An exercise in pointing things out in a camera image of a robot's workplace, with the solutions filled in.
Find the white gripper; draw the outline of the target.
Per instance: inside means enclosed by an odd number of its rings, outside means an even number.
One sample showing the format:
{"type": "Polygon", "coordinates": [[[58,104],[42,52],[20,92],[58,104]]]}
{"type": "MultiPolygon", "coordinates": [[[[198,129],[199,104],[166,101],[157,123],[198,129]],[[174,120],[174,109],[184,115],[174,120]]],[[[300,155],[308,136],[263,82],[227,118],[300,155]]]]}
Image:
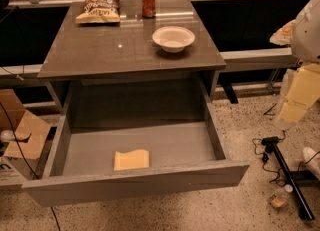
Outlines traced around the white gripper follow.
{"type": "MultiPolygon", "coordinates": [[[[269,41],[280,46],[290,45],[294,25],[294,20],[289,21],[278,29],[269,41]]],[[[288,130],[293,127],[319,99],[319,64],[306,62],[297,70],[288,69],[281,84],[275,126],[280,130],[288,130]]]]}

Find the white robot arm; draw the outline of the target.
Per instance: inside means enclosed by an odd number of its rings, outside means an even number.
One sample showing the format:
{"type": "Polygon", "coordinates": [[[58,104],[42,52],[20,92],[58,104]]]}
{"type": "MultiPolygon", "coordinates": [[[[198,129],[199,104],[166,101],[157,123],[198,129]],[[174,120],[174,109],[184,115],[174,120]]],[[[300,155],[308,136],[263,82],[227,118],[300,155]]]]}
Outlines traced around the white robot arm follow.
{"type": "Polygon", "coordinates": [[[270,42],[289,45],[302,65],[283,78],[274,125],[287,130],[296,125],[320,99],[320,0],[310,0],[297,17],[275,32],[270,42]]]}

